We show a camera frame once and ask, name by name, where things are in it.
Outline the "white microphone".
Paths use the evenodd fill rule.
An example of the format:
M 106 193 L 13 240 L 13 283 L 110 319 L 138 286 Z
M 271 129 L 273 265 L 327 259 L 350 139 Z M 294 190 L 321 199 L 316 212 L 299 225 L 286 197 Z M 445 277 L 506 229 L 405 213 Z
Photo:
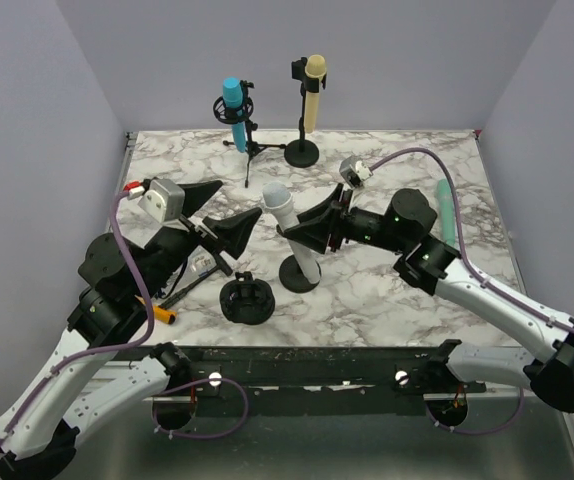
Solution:
M 262 194 L 266 211 L 276 219 L 281 232 L 299 224 L 292 194 L 284 184 L 270 182 L 263 187 Z M 312 283 L 320 281 L 320 267 L 311 251 L 296 242 L 289 240 L 288 243 L 307 279 Z

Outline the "short black clip stand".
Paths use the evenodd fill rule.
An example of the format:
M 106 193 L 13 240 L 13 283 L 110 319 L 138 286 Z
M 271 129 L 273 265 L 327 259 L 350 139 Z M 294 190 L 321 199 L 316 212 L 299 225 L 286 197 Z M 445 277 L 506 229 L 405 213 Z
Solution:
M 285 258 L 279 267 L 279 280 L 284 288 L 296 294 L 314 290 L 320 281 L 310 282 L 301 270 L 294 255 Z

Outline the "tall black clip stand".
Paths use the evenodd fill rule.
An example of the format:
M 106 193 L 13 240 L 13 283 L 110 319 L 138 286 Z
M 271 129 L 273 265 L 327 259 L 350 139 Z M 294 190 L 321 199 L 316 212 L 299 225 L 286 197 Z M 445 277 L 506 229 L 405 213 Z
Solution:
M 309 168 L 316 164 L 319 159 L 319 149 L 313 141 L 306 138 L 308 133 L 305 132 L 303 125 L 306 94 L 305 86 L 303 85 L 304 68 L 309 57 L 301 57 L 291 63 L 291 78 L 300 82 L 302 104 L 298 123 L 298 138 L 287 145 L 284 151 L 284 158 L 289 165 L 296 168 Z M 327 74 L 322 82 L 320 93 L 326 88 L 326 83 Z

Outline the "black shock-mount round stand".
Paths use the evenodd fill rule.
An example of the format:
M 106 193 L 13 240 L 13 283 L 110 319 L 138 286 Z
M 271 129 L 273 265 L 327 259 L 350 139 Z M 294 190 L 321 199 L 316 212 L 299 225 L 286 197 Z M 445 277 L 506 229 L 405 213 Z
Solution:
M 249 271 L 235 273 L 234 279 L 221 289 L 219 302 L 228 321 L 250 326 L 266 322 L 276 305 L 271 286 Z

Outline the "mint green microphone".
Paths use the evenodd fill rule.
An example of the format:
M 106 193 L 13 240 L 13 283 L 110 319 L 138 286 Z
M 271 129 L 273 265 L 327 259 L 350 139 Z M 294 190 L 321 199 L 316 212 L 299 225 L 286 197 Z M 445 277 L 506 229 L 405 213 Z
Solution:
M 436 187 L 436 200 L 438 203 L 438 215 L 441 223 L 442 239 L 451 247 L 456 246 L 456 218 L 451 189 L 446 179 L 441 179 Z

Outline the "beige microphone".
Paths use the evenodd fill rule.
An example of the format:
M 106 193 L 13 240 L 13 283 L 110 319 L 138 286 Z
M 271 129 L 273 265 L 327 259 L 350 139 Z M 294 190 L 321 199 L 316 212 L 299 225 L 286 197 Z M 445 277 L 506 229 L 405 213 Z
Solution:
M 327 65 L 322 55 L 311 55 L 305 64 L 304 81 L 305 86 L 305 109 L 303 125 L 306 133 L 313 133 L 316 128 L 316 121 L 320 103 L 320 90 L 322 82 L 326 78 Z

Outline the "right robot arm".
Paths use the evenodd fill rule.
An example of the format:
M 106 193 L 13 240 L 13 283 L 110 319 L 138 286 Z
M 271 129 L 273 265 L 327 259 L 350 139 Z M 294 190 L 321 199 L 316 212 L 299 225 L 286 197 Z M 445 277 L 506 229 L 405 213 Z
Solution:
M 456 342 L 427 367 L 436 390 L 491 382 L 522 387 L 548 406 L 574 413 L 574 317 L 546 307 L 474 267 L 464 253 L 436 238 L 437 219 L 426 197 L 401 189 L 382 214 L 350 204 L 352 193 L 337 186 L 302 213 L 282 235 L 320 254 L 354 241 L 392 252 L 394 269 L 409 286 L 474 313 L 515 341 L 515 347 Z

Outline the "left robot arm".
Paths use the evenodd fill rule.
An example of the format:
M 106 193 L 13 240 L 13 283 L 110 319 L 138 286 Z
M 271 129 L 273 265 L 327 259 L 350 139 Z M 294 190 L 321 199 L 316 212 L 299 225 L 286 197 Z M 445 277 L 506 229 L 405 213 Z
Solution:
M 167 342 L 154 346 L 128 373 L 83 392 L 119 353 L 151 338 L 153 295 L 197 248 L 234 259 L 245 251 L 260 208 L 223 219 L 207 217 L 200 225 L 191 220 L 222 185 L 220 180 L 145 179 L 114 197 L 111 228 L 85 253 L 78 273 L 87 287 L 53 353 L 0 415 L 0 479 L 53 479 L 108 420 L 148 396 L 176 395 L 187 387 L 190 361 Z

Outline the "blue microphone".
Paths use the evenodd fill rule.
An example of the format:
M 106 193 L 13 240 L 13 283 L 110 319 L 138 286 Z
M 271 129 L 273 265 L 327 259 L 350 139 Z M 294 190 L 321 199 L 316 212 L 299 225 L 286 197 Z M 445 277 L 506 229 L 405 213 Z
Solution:
M 236 149 L 246 152 L 246 133 L 244 122 L 239 121 L 243 115 L 243 89 L 241 81 L 236 77 L 227 77 L 222 83 L 222 97 L 226 107 L 226 118 L 232 120 L 232 137 Z

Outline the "clear plastic screw box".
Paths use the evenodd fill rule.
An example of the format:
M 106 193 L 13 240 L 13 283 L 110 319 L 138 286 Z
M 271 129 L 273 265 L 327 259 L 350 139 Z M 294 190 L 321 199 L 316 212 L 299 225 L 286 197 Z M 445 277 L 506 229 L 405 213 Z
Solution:
M 200 252 L 193 255 L 188 261 L 187 272 L 195 276 L 204 276 L 215 266 L 213 257 L 206 253 Z

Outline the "orange yellow tool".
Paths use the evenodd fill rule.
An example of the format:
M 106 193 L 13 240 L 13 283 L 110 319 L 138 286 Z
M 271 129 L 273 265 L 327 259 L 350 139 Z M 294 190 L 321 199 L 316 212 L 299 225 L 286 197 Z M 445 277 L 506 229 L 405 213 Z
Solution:
M 145 311 L 145 323 L 148 323 L 149 322 L 149 315 L 148 315 L 146 302 L 142 297 L 139 297 L 139 296 L 136 296 L 136 299 L 143 305 L 143 308 Z M 152 313 L 153 313 L 153 318 L 157 322 L 160 322 L 160 323 L 163 323 L 166 325 L 173 325 L 177 320 L 177 313 L 176 312 L 164 309 L 158 305 L 152 306 Z

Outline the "black tripod shock-mount stand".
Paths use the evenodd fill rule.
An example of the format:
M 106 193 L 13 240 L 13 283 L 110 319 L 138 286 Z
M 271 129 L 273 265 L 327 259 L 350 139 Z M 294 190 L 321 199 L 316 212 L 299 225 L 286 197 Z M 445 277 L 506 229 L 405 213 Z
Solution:
M 255 123 L 251 116 L 254 113 L 254 102 L 253 99 L 250 97 L 250 90 L 254 88 L 254 83 L 246 80 L 240 80 L 241 86 L 243 89 L 243 115 L 239 118 L 239 121 L 244 122 L 245 126 L 245 133 L 246 133 L 246 152 L 243 153 L 247 156 L 246 162 L 246 174 L 244 180 L 244 187 L 249 187 L 249 175 L 250 175 L 250 166 L 251 162 L 254 158 L 256 158 L 260 153 L 264 152 L 267 149 L 278 149 L 278 150 L 285 150 L 287 145 L 286 144 L 267 144 L 267 143 L 259 143 L 253 138 L 253 134 L 258 129 L 258 124 Z M 232 120 L 228 120 L 226 118 L 226 107 L 223 101 L 222 95 L 218 97 L 213 105 L 212 105 L 212 113 L 215 119 L 223 124 L 228 125 L 231 127 L 233 124 Z M 232 137 L 232 141 L 224 140 L 223 144 L 225 146 L 234 146 L 234 141 Z

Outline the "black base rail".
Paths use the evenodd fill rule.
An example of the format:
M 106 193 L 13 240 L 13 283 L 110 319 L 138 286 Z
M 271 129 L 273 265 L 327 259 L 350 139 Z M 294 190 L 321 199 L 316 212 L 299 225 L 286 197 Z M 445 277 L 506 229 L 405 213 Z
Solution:
M 213 372 L 236 381 L 249 412 L 265 417 L 422 415 L 424 398 L 482 393 L 447 368 L 456 342 L 439 347 L 205 347 L 181 346 L 180 385 Z

